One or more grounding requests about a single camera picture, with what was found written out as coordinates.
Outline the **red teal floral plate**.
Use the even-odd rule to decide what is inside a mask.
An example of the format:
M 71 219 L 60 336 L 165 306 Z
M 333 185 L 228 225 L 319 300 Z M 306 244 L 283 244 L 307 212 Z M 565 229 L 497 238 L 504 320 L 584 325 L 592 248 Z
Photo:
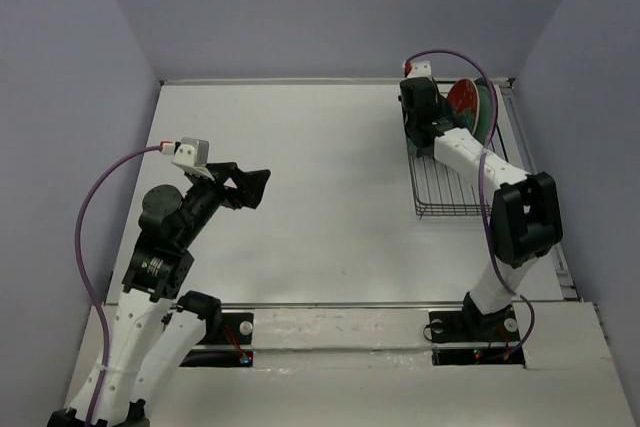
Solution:
M 460 79 L 449 90 L 446 100 L 453 116 L 473 132 L 477 126 L 479 112 L 479 92 L 471 79 Z

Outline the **light green round plate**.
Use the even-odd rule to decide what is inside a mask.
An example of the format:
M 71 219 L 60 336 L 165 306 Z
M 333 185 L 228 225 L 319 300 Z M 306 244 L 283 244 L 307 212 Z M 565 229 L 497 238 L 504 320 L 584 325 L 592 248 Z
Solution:
M 474 137 L 482 144 L 485 143 L 491 128 L 491 119 L 493 115 L 493 107 L 491 104 L 491 94 L 487 82 L 482 78 L 474 81 L 480 100 L 480 107 L 477 113 L 477 126 L 474 131 Z

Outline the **teal scalloped plate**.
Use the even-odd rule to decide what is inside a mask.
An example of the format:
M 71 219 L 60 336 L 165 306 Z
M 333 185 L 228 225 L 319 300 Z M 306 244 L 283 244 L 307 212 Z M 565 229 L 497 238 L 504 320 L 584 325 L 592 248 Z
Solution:
M 411 157 L 419 158 L 421 156 L 419 147 L 410 138 L 406 138 L 406 144 Z

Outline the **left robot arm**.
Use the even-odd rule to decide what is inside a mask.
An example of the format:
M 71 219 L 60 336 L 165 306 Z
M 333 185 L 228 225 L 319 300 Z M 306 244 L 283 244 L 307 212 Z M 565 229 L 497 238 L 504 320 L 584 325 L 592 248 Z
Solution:
M 140 233 L 108 342 L 79 393 L 49 425 L 149 425 L 162 390 L 191 349 L 219 335 L 220 300 L 180 291 L 194 262 L 189 248 L 219 208 L 257 208 L 271 172 L 244 172 L 233 162 L 183 170 L 191 183 L 187 192 L 159 185 L 143 197 Z

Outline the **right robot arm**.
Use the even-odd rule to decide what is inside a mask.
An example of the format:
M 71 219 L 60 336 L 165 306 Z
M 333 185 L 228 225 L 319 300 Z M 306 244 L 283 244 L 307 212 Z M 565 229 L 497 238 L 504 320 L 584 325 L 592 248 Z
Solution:
M 460 309 L 430 317 L 424 334 L 435 343 L 490 342 L 512 321 L 512 302 L 535 263 L 563 237 L 556 182 L 531 174 L 491 149 L 497 100 L 473 100 L 456 112 L 454 96 L 442 95 L 432 77 L 399 84 L 404 130 L 417 154 L 429 155 L 467 182 L 475 183 L 489 261 Z

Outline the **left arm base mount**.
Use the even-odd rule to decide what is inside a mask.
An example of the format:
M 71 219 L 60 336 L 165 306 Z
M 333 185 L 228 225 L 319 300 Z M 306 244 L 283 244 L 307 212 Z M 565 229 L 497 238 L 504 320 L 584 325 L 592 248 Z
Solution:
M 220 326 L 207 328 L 183 360 L 187 368 L 250 368 L 254 362 L 252 346 L 254 313 L 228 311 L 222 314 Z

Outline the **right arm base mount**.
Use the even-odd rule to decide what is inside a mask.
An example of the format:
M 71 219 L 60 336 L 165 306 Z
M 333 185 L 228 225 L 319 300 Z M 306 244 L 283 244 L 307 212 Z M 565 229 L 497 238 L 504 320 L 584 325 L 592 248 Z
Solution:
M 422 331 L 432 345 L 436 367 L 518 365 L 525 366 L 519 325 L 512 307 L 498 314 L 488 325 L 471 327 L 461 310 L 436 310 Z

